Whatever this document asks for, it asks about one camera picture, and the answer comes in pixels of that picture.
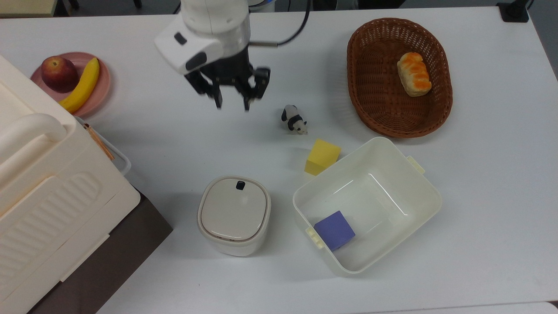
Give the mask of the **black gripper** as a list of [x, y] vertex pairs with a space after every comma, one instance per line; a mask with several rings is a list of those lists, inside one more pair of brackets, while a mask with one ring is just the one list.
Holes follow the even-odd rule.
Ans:
[[184, 77], [198, 94], [213, 99], [217, 109], [222, 108], [220, 87], [222, 85], [235, 87], [243, 97], [245, 112], [248, 112], [251, 102], [264, 96], [270, 73], [270, 69], [265, 66], [253, 68], [246, 46], [239, 53], [203, 65], [185, 74]]

